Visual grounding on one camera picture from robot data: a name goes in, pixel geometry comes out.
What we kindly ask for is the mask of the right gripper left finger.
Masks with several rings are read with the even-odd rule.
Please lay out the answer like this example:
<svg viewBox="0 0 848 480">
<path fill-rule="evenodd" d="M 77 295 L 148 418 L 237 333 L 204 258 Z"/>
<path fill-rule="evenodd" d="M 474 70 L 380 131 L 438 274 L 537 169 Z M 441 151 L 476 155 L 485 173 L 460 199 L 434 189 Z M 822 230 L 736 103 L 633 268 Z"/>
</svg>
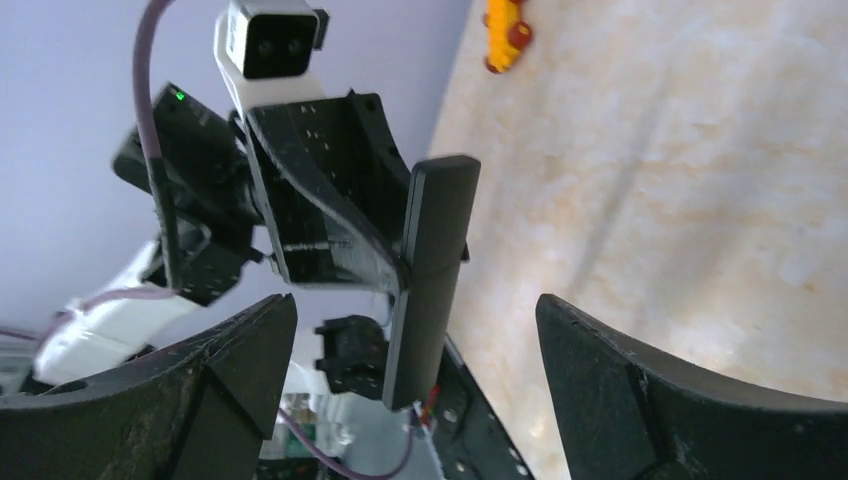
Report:
<svg viewBox="0 0 848 480">
<path fill-rule="evenodd" d="M 249 479 L 272 437 L 297 325 L 271 295 L 119 367 L 1 400 L 5 479 Z"/>
</svg>

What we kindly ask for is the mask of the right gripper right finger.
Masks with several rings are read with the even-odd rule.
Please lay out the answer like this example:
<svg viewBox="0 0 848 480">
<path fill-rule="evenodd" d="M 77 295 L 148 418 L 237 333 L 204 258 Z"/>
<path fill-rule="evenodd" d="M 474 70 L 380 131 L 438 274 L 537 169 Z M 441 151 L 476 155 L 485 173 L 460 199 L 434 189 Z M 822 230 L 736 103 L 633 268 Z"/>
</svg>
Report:
<svg viewBox="0 0 848 480">
<path fill-rule="evenodd" d="M 844 403 L 707 370 L 552 294 L 535 315 L 573 478 L 846 477 Z"/>
</svg>

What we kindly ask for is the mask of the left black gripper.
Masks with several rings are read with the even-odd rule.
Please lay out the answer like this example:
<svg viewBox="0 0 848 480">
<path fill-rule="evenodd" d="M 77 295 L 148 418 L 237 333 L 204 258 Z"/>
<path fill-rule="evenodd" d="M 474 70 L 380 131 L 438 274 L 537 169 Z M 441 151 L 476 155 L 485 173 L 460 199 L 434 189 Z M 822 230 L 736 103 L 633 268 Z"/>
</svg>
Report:
<svg viewBox="0 0 848 480">
<path fill-rule="evenodd" d="M 248 160 L 273 256 L 300 288 L 396 294 L 410 170 L 376 93 L 254 107 Z"/>
</svg>

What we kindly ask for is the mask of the black remote control with buttons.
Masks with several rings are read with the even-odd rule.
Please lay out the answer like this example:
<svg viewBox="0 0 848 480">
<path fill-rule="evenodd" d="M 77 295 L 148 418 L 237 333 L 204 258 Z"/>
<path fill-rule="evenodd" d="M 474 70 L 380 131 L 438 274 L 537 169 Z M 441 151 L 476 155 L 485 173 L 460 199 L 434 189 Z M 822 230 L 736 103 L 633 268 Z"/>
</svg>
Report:
<svg viewBox="0 0 848 480">
<path fill-rule="evenodd" d="M 423 401 L 436 383 L 481 163 L 455 155 L 412 169 L 382 393 L 392 411 Z"/>
</svg>

